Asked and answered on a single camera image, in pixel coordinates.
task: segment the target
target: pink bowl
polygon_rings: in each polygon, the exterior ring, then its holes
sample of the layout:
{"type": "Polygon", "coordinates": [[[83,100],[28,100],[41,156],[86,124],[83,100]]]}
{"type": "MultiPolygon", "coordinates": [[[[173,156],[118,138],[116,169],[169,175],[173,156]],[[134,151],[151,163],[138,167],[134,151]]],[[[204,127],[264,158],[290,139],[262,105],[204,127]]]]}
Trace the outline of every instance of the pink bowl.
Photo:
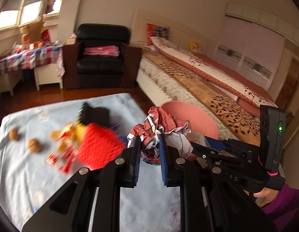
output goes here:
{"type": "Polygon", "coordinates": [[[218,128],[215,121],[200,108],[182,101],[168,101],[161,108],[172,117],[189,120],[191,129],[204,136],[218,139],[218,128]]]}

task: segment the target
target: white nightstand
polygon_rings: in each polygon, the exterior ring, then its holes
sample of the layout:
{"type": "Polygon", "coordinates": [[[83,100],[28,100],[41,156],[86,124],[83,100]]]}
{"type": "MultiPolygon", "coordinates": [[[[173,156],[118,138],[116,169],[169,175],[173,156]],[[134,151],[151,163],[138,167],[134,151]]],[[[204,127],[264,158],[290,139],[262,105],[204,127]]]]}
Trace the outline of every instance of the white nightstand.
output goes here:
{"type": "Polygon", "coordinates": [[[40,85],[59,83],[60,89],[63,88],[62,79],[56,75],[56,64],[48,64],[34,68],[34,78],[37,91],[40,85]]]}
{"type": "Polygon", "coordinates": [[[0,75],[0,93],[9,91],[11,96],[13,96],[13,88],[20,80],[22,80],[22,70],[16,70],[0,75]]]}

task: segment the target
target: mattress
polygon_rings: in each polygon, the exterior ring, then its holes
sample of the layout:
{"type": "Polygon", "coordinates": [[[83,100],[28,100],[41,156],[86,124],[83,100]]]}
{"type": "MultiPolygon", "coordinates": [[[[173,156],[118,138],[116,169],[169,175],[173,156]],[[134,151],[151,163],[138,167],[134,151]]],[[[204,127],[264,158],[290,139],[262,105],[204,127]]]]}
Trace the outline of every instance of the mattress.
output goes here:
{"type": "Polygon", "coordinates": [[[155,63],[146,57],[141,58],[140,69],[149,79],[151,79],[158,87],[160,87],[173,100],[180,100],[193,104],[205,111],[217,124],[219,129],[219,138],[238,139],[204,104],[197,100],[192,93],[183,87],[176,79],[169,76],[155,63]]]}
{"type": "MultiPolygon", "coordinates": [[[[110,110],[112,123],[120,123],[118,135],[143,123],[146,115],[127,93],[90,98],[92,106],[110,110]]],[[[75,122],[84,100],[66,101],[26,109],[3,118],[0,127],[0,205],[7,217],[21,231],[28,219],[83,165],[74,162],[68,175],[46,163],[55,141],[52,130],[75,122]],[[21,138],[9,140],[9,130],[18,127],[21,138]],[[41,152],[31,154],[27,141],[37,138],[41,152]]],[[[141,161],[139,181],[133,189],[121,188],[120,231],[180,230],[179,187],[167,188],[161,167],[141,161]]]]}

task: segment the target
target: crumpled cloth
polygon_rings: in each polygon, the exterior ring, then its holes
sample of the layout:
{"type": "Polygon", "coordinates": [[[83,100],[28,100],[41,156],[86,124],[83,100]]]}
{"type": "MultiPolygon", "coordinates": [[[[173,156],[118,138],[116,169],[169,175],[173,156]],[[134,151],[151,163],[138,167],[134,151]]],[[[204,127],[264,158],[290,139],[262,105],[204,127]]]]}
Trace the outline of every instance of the crumpled cloth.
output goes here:
{"type": "Polygon", "coordinates": [[[180,156],[186,159],[193,150],[186,138],[191,132],[188,125],[188,122],[170,116],[160,107],[151,107],[144,123],[132,127],[127,136],[128,147],[134,146],[136,136],[140,136],[142,160],[159,165],[159,135],[164,134],[166,144],[177,148],[180,156]]]}
{"type": "Polygon", "coordinates": [[[115,45],[101,47],[87,47],[84,49],[83,55],[111,55],[119,56],[119,48],[115,45]]]}

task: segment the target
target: hand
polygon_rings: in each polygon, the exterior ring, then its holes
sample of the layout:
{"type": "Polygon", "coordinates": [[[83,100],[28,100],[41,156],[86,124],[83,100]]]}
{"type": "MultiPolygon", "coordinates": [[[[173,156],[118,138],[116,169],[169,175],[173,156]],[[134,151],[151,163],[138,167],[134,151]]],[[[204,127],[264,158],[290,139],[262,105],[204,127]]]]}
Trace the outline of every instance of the hand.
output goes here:
{"type": "Polygon", "coordinates": [[[259,193],[254,194],[255,197],[264,197],[264,200],[261,203],[257,203],[257,205],[261,208],[274,201],[277,195],[277,190],[269,189],[267,187],[264,187],[259,193]]]}

